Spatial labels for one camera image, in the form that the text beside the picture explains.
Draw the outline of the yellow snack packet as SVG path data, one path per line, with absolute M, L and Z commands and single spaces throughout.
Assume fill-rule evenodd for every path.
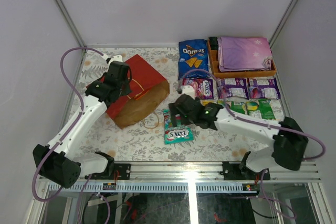
M 201 104 L 202 104 L 203 106 L 206 106 L 206 105 L 208 105 L 208 104 L 210 104 L 210 103 L 217 104 L 217 101 L 215 101 L 215 100 L 201 100 Z

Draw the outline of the teal Fox's candy bag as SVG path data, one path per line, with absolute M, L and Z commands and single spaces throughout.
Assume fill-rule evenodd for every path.
M 189 142 L 194 140 L 192 130 L 181 123 L 180 115 L 176 116 L 177 127 L 173 127 L 170 118 L 170 111 L 163 110 L 164 117 L 164 144 L 176 144 L 181 142 Z

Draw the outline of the purple Fox's berries candy bag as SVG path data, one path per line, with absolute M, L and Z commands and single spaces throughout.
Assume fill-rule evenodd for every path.
M 195 90 L 196 97 L 201 100 L 214 99 L 214 83 L 210 78 L 184 79 L 183 86 L 192 86 Z

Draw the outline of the red brown paper bag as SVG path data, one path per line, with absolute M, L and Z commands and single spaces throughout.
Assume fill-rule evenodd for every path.
M 145 119 L 170 94 L 169 82 L 142 57 L 135 55 L 124 63 L 132 72 L 129 95 L 120 96 L 119 90 L 103 83 L 107 71 L 85 91 L 106 105 L 106 114 L 120 129 Z

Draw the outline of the purple snack packet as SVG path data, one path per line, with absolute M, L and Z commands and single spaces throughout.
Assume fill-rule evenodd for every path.
M 248 92 L 250 99 L 279 100 L 281 98 L 275 78 L 248 78 Z
M 245 78 L 216 79 L 217 94 L 220 99 L 239 97 L 248 99 L 247 80 Z

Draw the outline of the small green yellow candy packet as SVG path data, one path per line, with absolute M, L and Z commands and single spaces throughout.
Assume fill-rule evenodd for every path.
M 225 101 L 224 102 L 223 100 L 218 100 L 217 103 L 222 105 L 223 107 L 227 105 L 234 112 L 237 112 L 240 114 L 247 114 L 246 103 L 237 102 L 237 101 Z

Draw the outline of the blue Doritos chip bag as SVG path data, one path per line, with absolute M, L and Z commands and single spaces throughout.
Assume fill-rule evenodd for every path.
M 204 39 L 179 42 L 178 79 L 205 78 L 208 71 L 207 41 Z

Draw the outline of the green snack packet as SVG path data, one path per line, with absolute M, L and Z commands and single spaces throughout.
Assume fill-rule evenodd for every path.
M 245 103 L 247 114 L 251 117 L 264 119 L 264 120 L 275 120 L 275 115 L 273 113 L 272 107 L 270 105 L 269 99 L 260 99 L 256 101 L 249 101 Z

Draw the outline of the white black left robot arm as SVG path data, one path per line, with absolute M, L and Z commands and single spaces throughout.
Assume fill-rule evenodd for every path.
M 114 175 L 114 159 L 101 151 L 76 157 L 75 152 L 96 120 L 120 97 L 131 93 L 131 68 L 127 63 L 112 61 L 102 78 L 85 91 L 76 114 L 45 146 L 38 144 L 33 157 L 38 174 L 63 188 L 70 188 L 78 178 Z

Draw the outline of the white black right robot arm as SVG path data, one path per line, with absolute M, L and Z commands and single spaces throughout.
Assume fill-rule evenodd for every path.
M 180 116 L 182 124 L 231 131 L 265 144 L 265 148 L 244 155 L 239 172 L 245 179 L 251 179 L 267 168 L 280 166 L 298 171 L 301 167 L 308 138 L 292 118 L 285 117 L 280 122 L 258 119 L 234 112 L 227 105 L 209 103 L 203 106 L 200 100 L 187 94 L 170 103 L 169 109 Z

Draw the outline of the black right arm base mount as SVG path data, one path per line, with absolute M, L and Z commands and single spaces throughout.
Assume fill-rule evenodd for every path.
M 239 168 L 239 162 L 222 162 L 222 172 L 224 180 L 256 180 L 261 178 L 262 172 L 253 172 L 248 168 Z

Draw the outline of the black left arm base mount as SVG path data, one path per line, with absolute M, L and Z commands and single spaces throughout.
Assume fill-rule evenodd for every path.
M 102 173 L 94 173 L 91 179 L 95 180 L 129 180 L 131 175 L 131 164 L 114 163 L 108 165 L 106 170 Z

